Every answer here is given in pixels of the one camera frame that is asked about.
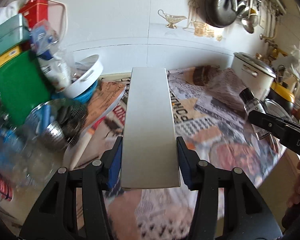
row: black frying pan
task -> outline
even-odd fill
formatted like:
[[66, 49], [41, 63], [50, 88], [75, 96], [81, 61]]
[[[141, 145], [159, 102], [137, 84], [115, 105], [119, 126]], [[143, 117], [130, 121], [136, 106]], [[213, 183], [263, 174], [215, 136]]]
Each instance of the black frying pan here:
[[232, 24], [239, 13], [237, 0], [205, 0], [204, 9], [207, 23], [218, 28]]

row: plastic bag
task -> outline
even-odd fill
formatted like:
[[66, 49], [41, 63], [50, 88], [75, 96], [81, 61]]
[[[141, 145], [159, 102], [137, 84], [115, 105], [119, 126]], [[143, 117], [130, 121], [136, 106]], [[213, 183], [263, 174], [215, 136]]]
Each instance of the plastic bag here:
[[31, 31], [31, 47], [38, 56], [40, 68], [56, 92], [71, 85], [71, 69], [66, 50], [59, 48], [59, 37], [46, 20], [38, 22]]
[[277, 71], [283, 65], [285, 67], [283, 79], [289, 78], [293, 74], [300, 80], [300, 49], [297, 49], [295, 45], [291, 48], [289, 56], [280, 56], [273, 62], [273, 68]]

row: hand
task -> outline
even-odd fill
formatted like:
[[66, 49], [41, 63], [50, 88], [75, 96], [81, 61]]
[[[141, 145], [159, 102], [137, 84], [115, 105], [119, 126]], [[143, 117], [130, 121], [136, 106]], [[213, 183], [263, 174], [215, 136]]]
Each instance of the hand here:
[[[297, 169], [300, 171], [300, 161], [297, 165]], [[298, 174], [297, 180], [293, 187], [293, 194], [288, 198], [287, 207], [290, 208], [294, 204], [299, 204], [300, 202], [300, 173]]]

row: patterned tablecloth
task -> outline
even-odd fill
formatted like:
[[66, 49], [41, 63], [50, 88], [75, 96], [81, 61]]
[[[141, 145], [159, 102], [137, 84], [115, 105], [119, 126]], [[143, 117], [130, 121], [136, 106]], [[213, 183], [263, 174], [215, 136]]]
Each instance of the patterned tablecloth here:
[[[259, 187], [282, 156], [285, 148], [277, 139], [258, 141], [239, 93], [245, 85], [231, 69], [216, 66], [168, 71], [176, 136], [182, 136], [189, 149], [217, 168], [241, 167]], [[130, 79], [120, 80], [127, 90], [117, 107], [98, 126], [77, 168], [100, 158], [122, 135]], [[159, 114], [155, 106], [153, 115]], [[182, 239], [189, 232], [197, 192], [181, 187], [124, 192], [120, 179], [111, 192], [104, 192], [106, 209], [119, 240]], [[81, 192], [77, 192], [78, 227], [83, 226]], [[219, 189], [218, 217], [224, 212], [223, 189]]]

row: white pot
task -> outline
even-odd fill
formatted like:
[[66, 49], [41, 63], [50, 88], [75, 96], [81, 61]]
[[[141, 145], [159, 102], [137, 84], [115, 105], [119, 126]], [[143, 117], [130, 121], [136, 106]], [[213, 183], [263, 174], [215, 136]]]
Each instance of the white pot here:
[[268, 65], [249, 54], [239, 52], [234, 53], [231, 68], [243, 83], [251, 89], [256, 98], [261, 101], [266, 98], [276, 77]]
[[67, 98], [75, 98], [87, 90], [101, 75], [103, 65], [99, 60], [99, 55], [91, 55], [83, 59], [80, 63], [87, 66], [87, 71], [76, 82], [66, 87], [63, 94]]

